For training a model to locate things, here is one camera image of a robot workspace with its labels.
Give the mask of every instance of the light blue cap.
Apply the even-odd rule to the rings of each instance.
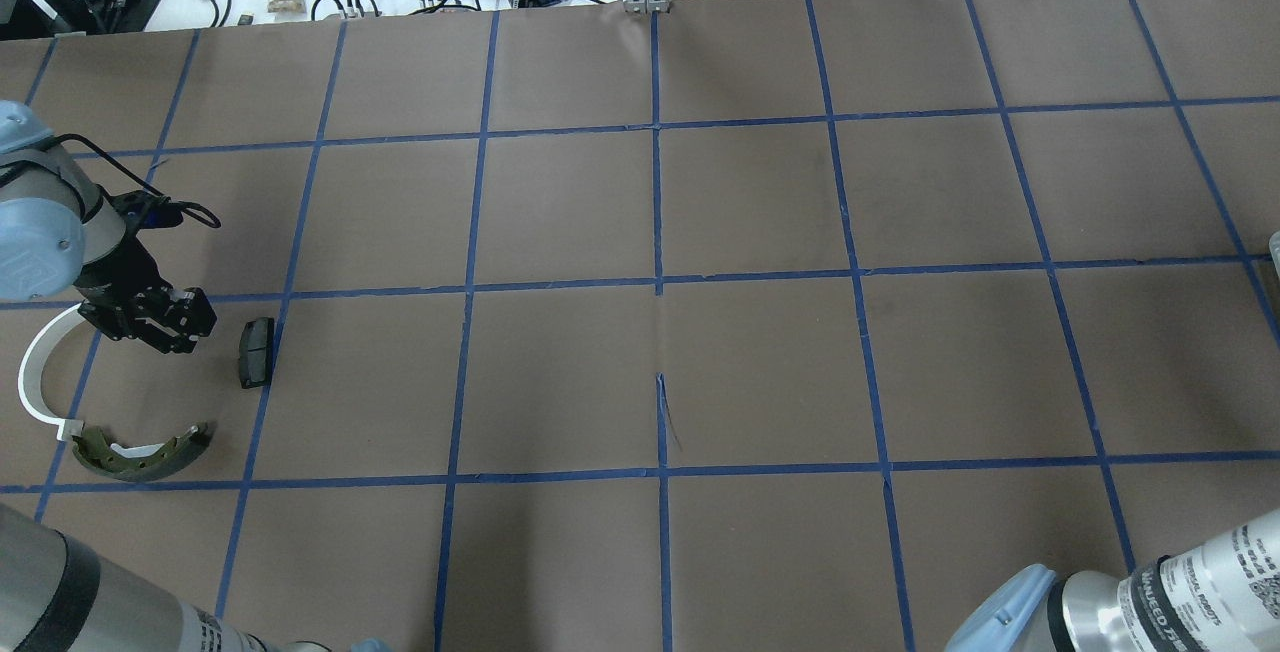
[[[0,155],[20,150],[47,140],[54,131],[31,111],[31,108],[12,100],[0,100]]]
[[[1014,575],[960,625],[946,652],[1009,652],[1056,579],[1044,565]]]
[[[352,646],[351,652],[392,652],[392,648],[381,639],[366,639]]]
[[[84,265],[84,228],[68,208],[41,197],[0,202],[0,300],[67,289]]]

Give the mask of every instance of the white curved object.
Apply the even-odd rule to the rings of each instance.
[[[41,382],[45,378],[45,364],[49,363],[49,355],[83,320],[79,305],[55,316],[31,341],[27,354],[22,356],[22,365],[18,368],[18,397],[22,400],[22,406],[31,416],[58,428],[60,442],[68,442],[69,438],[78,436],[83,432],[84,424],[82,420],[64,419],[50,411],[45,402]]]

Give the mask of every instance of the grid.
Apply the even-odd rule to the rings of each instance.
[[[303,488],[372,488],[372,487],[421,487],[433,485],[443,489],[443,525],[440,529],[438,582],[435,584],[435,607],[433,611],[434,646],[436,649],[444,646],[445,610],[451,588],[451,552],[453,543],[454,506],[460,488],[467,485],[484,484],[529,484],[553,482],[585,482],[585,480],[617,480],[617,479],[655,479],[658,483],[659,501],[659,560],[660,560],[660,619],[662,619],[662,646],[671,651],[680,647],[678,634],[672,615],[672,557],[671,557],[671,500],[669,483],[678,478],[710,478],[710,477],[745,477],[745,475],[801,475],[801,474],[832,474],[832,473],[859,473],[867,475],[879,475],[882,480],[883,506],[887,520],[887,539],[892,561],[892,575],[896,588],[896,605],[901,619],[902,643],[906,649],[923,648],[916,643],[911,621],[911,596],[908,588],[908,571],[905,565],[906,553],[901,542],[899,528],[897,501],[895,498],[893,478],[897,473],[908,471],[938,471],[938,470],[996,470],[996,469],[1034,469],[1034,468],[1096,468],[1103,480],[1107,502],[1114,519],[1115,534],[1123,551],[1124,562],[1128,569],[1134,569],[1135,555],[1130,544],[1129,532],[1120,497],[1116,492],[1116,483],[1112,471],[1125,465],[1148,464],[1184,464],[1184,462],[1239,462],[1251,460],[1280,460],[1280,450],[1243,450],[1243,451],[1204,451],[1204,452],[1171,452],[1171,453],[1108,453],[1101,424],[1094,414],[1091,396],[1089,380],[1085,377],[1080,351],[1076,346],[1071,319],[1068,314],[1068,305],[1059,283],[1060,270],[1075,269],[1101,269],[1101,268],[1135,268],[1135,266],[1188,266],[1188,265],[1238,265],[1243,268],[1248,277],[1253,296],[1257,297],[1258,310],[1263,315],[1272,339],[1280,346],[1280,325],[1267,298],[1262,278],[1258,273],[1258,264],[1266,261],[1265,255],[1251,255],[1243,242],[1240,232],[1233,222],[1226,201],[1220,191],[1210,164],[1201,150],[1197,137],[1188,120],[1185,109],[1197,106],[1222,106],[1222,105],[1258,105],[1280,102],[1280,95],[1261,96],[1231,96],[1212,99],[1180,99],[1174,90],[1170,74],[1157,49],[1156,41],[1148,28],[1147,19],[1138,0],[1128,0],[1137,26],[1143,33],[1149,55],[1160,73],[1161,82],[1167,94],[1165,100],[1132,101],[1132,102],[1092,102],[1092,104],[1065,104],[1065,105],[1007,105],[997,78],[996,64],[992,61],[988,50],[987,37],[983,32],[983,23],[979,19],[978,8],[974,0],[964,0],[968,10],[973,33],[982,53],[983,65],[988,76],[988,82],[995,97],[993,106],[948,109],[948,110],[904,110],[890,113],[854,113],[836,114],[831,79],[828,77],[827,55],[824,55],[823,33],[819,29],[818,15],[815,14],[814,0],[804,0],[808,13],[808,24],[813,40],[813,55],[817,60],[818,74],[822,86],[822,100],[824,114],[783,117],[783,118],[749,118],[749,119],[718,119],[695,122],[663,122],[662,115],[662,85],[660,85],[660,32],[662,18],[654,17],[650,26],[650,68],[652,68],[652,120],[643,126],[598,126],[573,127],[554,129],[517,129],[497,131],[489,128],[490,105],[494,87],[494,69],[499,36],[503,19],[507,14],[492,15],[492,24],[488,36],[486,63],[484,76],[484,97],[480,113],[479,131],[475,133],[439,133],[439,134],[410,134],[394,137],[365,137],[365,138],[329,138],[326,137],[326,124],[329,120],[330,105],[334,100],[334,90],[339,77],[339,68],[343,59],[343,49],[348,36],[348,23],[340,23],[333,59],[329,72],[328,87],[324,106],[320,113],[319,126],[312,140],[298,140],[293,142],[270,142],[248,145],[218,145],[218,146],[168,146],[170,127],[174,115],[182,101],[188,74],[196,59],[197,49],[201,44],[201,33],[196,31],[191,36],[191,44],[179,74],[177,88],[165,115],[165,122],[160,138],[155,149],[118,150],[114,154],[123,158],[140,158],[150,160],[148,179],[155,174],[156,165],[165,156],[207,152],[238,152],[252,150],[274,149],[302,149],[310,150],[306,181],[301,195],[297,223],[293,232],[292,247],[288,256],[288,270],[283,293],[252,293],[252,295],[214,295],[218,302],[278,302],[276,314],[276,345],[288,334],[289,309],[297,300],[323,300],[343,297],[366,296],[429,296],[429,295],[462,295],[465,298],[462,314],[461,346],[458,348],[458,368],[454,389],[454,406],[452,419],[452,433],[448,450],[448,468],[445,474],[428,475],[396,475],[396,477],[364,477],[364,478],[311,478],[311,479],[261,479],[255,475],[257,461],[257,448],[261,439],[264,423],[270,415],[271,388],[261,392],[253,421],[252,436],[246,459],[243,474],[238,480],[191,480],[191,482],[159,482],[147,485],[129,484],[86,484],[86,483],[59,483],[56,482],[60,461],[63,459],[63,446],[59,443],[49,465],[49,474],[44,484],[37,485],[4,485],[0,494],[38,493],[36,519],[44,516],[45,509],[52,496],[68,493],[113,493],[132,491],[232,491],[237,493],[236,511],[232,523],[230,538],[228,541],[225,560],[221,570],[221,582],[216,598],[216,614],[221,615],[227,607],[229,589],[232,588],[237,552],[241,544],[241,529],[246,516],[246,507],[251,492],[266,489],[303,489]],[[40,65],[35,82],[27,95],[27,102],[36,100],[37,90],[49,67],[58,41],[51,44]],[[1014,118],[1019,115],[1053,114],[1069,111],[1091,110],[1129,110],[1129,109],[1169,109],[1176,115],[1181,131],[1192,149],[1203,182],[1208,187],[1222,224],[1235,250],[1234,255],[1198,256],[1198,257],[1166,257],[1148,260],[1130,259],[1096,259],[1096,260],[1056,260],[1050,250],[1044,228],[1041,222],[1037,200],[1032,191],[1032,183],[1023,163],[1019,140],[1015,134]],[[842,122],[876,120],[876,119],[905,119],[905,118],[951,118],[951,117],[991,117],[997,118],[1007,140],[1009,151],[1018,172],[1018,181],[1021,195],[1025,200],[1027,213],[1030,216],[1034,238],[1039,250],[1038,260],[1020,260],[1007,263],[987,264],[954,264],[954,265],[914,265],[914,266],[877,266],[864,268],[859,264],[858,241],[851,223],[849,193],[846,191],[846,178],[841,156],[841,140],[837,133],[837,124]],[[835,169],[835,186],[838,200],[838,214],[844,236],[847,265],[841,269],[812,269],[812,270],[785,270],[773,273],[717,273],[717,274],[681,274],[668,275],[663,266],[663,170],[662,170],[662,143],[663,133],[672,129],[713,128],[713,127],[755,127],[755,126],[799,126],[823,124],[829,141],[829,155]],[[649,131],[653,149],[653,250],[654,270],[652,277],[628,277],[607,279],[558,279],[540,282],[507,282],[507,283],[477,283],[476,282],[476,254],[477,237],[480,234],[480,210],[484,196],[485,159],[489,142],[508,137],[532,136],[567,136],[567,134],[608,134],[623,132]],[[356,145],[394,145],[401,142],[429,142],[445,140],[475,141],[476,168],[475,183],[471,200],[471,214],[468,227],[466,277],[461,286],[438,286],[428,288],[361,288],[361,289],[329,289],[329,291],[296,291],[294,278],[298,268],[300,252],[307,224],[307,210],[311,200],[312,186],[316,179],[316,169],[320,163],[323,150],[339,146]],[[879,275],[933,275],[933,274],[959,274],[975,272],[1042,272],[1048,282],[1052,301],[1056,309],[1061,334],[1066,345],[1075,384],[1084,409],[1085,421],[1093,444],[1092,455],[1079,456],[1053,456],[1053,457],[1011,457],[1011,459],[942,459],[942,460],[895,460],[891,453],[891,443],[886,434],[884,415],[881,409],[881,395],[878,387],[874,337],[869,328],[867,293],[864,292],[864,279]],[[654,288],[657,296],[663,296],[667,286],[677,284],[714,284],[721,282],[748,282],[748,281],[794,281],[794,279],[847,279],[851,284],[851,296],[856,309],[856,324],[861,347],[861,359],[865,369],[867,388],[869,395],[872,419],[874,425],[876,461],[851,462],[812,462],[812,464],[760,464],[760,465],[701,465],[701,466],[675,466],[669,464],[668,456],[668,430],[669,410],[667,409],[667,383],[662,373],[655,380],[655,397],[658,407],[654,418],[654,430],[657,434],[657,460],[650,466],[635,466],[621,469],[590,469],[590,470],[562,470],[562,471],[536,471],[536,473],[460,473],[458,459],[465,425],[465,393],[467,391],[467,368],[470,360],[470,343],[472,328],[472,313],[477,296],[498,292],[520,292],[536,289],[567,289],[567,288],[593,288],[593,287],[649,287]],[[64,306],[61,302],[29,302],[10,304],[0,306],[3,310],[24,309],[55,309]],[[70,416],[74,416],[90,373],[93,368],[99,351],[99,337],[95,336],[79,373],[76,395],[70,405]]]

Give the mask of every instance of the qr code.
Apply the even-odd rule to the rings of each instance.
[[[1249,589],[1267,608],[1272,619],[1280,620],[1280,575],[1249,583]]]

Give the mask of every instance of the blue plastic cap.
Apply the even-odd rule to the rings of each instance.
[[[1044,565],[1014,575],[960,625],[946,652],[1009,652],[1056,579]]]
[[[0,100],[0,155],[47,140],[54,131],[31,108],[12,100]]]
[[[392,652],[392,648],[381,639],[366,639],[352,646],[351,652]]]
[[[84,265],[84,228],[72,210],[41,197],[0,202],[0,300],[67,289]]]

